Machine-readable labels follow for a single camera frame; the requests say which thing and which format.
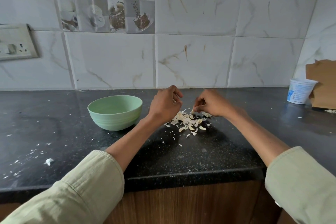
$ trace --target wall switch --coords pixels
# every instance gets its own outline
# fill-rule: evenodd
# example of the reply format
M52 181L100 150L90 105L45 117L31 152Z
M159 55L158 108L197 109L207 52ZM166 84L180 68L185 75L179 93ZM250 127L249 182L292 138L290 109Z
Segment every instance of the wall switch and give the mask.
M37 57L27 24L0 25L0 60Z

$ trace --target green bowl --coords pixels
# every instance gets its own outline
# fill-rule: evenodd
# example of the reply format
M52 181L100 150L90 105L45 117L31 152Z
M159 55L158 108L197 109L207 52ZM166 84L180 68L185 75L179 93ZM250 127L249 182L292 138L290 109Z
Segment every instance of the green bowl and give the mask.
M99 127L118 131L137 121L142 110L142 100L127 95L110 96L93 101L87 109Z

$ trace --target kitchen counter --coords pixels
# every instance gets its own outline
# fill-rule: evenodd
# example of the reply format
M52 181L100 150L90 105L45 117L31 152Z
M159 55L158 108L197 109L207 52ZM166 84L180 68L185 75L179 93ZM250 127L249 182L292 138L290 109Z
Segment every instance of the kitchen counter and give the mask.
M336 115L288 103L288 88L218 90L288 145L302 146L336 174ZM189 113L201 91L182 89L182 110ZM131 129L99 128L87 111L90 102L134 95L143 100L143 118L156 92L0 92L0 203L28 200L61 179L90 151L105 150ZM207 131L189 138L189 132L179 133L176 126L160 127L125 171L125 192L263 179L266 167L240 132L221 117L208 122ZM54 160L50 166L44 164L48 158Z

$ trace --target plastic container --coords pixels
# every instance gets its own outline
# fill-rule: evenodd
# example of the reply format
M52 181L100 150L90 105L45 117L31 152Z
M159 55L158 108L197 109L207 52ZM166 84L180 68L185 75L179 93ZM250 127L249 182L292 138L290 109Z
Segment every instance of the plastic container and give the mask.
M317 81L308 79L291 79L287 101L299 105L305 104L311 91L317 83Z
M93 101L87 109L99 127L118 131L137 121L142 110L142 100L135 96L110 96Z

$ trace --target sleeve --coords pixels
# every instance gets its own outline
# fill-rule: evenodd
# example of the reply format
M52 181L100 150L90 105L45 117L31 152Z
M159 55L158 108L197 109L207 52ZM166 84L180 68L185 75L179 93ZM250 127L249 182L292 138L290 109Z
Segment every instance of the sleeve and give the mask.
M270 164L265 187L297 223L336 223L336 178L301 147Z
M94 150L1 224L103 223L124 194L124 175L107 152Z

